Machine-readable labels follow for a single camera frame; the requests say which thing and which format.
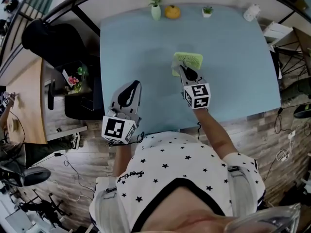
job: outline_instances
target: star print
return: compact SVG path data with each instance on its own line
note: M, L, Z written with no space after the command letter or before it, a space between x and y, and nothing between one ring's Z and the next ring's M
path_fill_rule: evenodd
M137 199L135 199L136 201L138 201L138 203L140 203L140 201L142 201L141 197L137 197Z

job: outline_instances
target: white shirt with stars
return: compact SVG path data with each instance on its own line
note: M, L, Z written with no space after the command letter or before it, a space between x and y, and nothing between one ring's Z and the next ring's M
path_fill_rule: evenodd
M232 216L228 167L246 168L258 203L265 186L256 160L231 153L221 160L213 148L177 132L152 134L138 144L126 171L116 180L131 232L139 232L153 210L176 188L187 187L218 215Z

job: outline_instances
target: white box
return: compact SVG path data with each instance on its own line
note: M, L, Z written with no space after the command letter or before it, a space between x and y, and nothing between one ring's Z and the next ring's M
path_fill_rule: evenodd
M128 144L136 129L135 121L110 116L103 117L102 137L108 141Z
M192 109L209 107L210 97L208 83L184 86L184 99Z

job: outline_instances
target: sneaker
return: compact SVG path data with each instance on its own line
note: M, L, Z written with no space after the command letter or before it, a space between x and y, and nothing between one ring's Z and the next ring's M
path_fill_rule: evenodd
M70 141L72 142L72 149L78 150L80 143L80 133L73 134Z

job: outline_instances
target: flower vase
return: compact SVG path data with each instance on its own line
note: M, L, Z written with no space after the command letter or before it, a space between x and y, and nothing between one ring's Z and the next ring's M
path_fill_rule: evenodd
M151 7L151 15L155 21L159 21L161 18L161 8L159 5Z

